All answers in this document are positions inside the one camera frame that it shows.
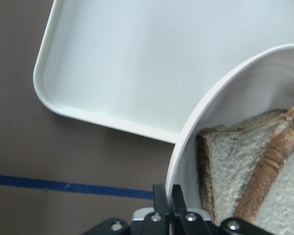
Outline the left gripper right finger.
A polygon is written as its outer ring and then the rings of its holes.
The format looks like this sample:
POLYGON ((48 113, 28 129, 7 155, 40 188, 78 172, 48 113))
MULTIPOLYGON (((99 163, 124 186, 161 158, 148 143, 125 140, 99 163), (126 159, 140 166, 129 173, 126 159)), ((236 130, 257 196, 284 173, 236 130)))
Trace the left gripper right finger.
POLYGON ((171 192, 174 235, 210 235, 202 216, 196 211, 188 211, 180 185, 173 185, 171 192))

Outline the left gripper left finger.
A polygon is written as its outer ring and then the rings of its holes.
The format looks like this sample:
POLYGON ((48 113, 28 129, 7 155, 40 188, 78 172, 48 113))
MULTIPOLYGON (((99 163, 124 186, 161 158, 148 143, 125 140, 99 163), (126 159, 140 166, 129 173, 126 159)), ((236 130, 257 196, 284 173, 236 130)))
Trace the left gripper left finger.
POLYGON ((165 186, 163 184, 153 185, 154 213, 152 224, 156 235, 168 235, 170 226, 170 210, 167 201, 165 186))

